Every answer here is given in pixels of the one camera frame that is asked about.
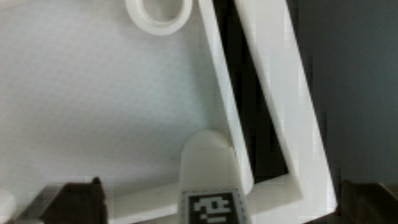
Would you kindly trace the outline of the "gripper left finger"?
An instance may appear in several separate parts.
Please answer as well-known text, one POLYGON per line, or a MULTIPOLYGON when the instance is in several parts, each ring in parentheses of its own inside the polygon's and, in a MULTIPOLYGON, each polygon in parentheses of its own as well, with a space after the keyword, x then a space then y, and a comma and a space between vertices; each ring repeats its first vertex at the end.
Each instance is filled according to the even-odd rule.
POLYGON ((16 224, 108 224, 105 190, 97 177, 87 183, 67 183, 58 191, 41 193, 16 224))

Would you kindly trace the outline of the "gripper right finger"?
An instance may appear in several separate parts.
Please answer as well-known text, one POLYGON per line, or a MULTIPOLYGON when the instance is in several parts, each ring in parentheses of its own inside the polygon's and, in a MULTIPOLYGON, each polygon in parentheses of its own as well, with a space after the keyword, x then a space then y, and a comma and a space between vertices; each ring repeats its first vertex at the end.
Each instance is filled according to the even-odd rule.
POLYGON ((380 183, 341 183, 337 224, 398 224, 398 197, 380 183))

